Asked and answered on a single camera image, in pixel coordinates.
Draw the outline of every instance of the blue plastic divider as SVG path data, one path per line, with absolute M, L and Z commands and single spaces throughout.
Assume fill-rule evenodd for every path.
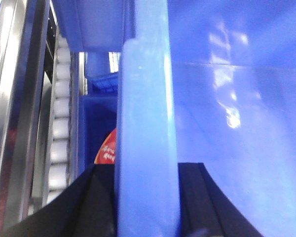
M 123 48 L 115 184 L 119 237 L 178 237 L 180 198 L 166 0 L 135 1 Z

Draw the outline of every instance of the stainless steel frame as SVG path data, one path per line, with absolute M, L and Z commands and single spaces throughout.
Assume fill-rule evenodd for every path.
M 28 213 L 48 11 L 47 0 L 0 6 L 0 231 Z

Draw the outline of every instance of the red label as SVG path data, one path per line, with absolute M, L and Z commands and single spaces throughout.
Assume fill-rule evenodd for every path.
M 105 139 L 95 157 L 95 164 L 114 164 L 116 156 L 116 129 Z

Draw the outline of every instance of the blue container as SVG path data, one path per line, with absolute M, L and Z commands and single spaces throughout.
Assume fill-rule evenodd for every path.
M 105 138 L 116 128 L 116 95 L 81 96 L 79 101 L 79 169 L 94 163 Z

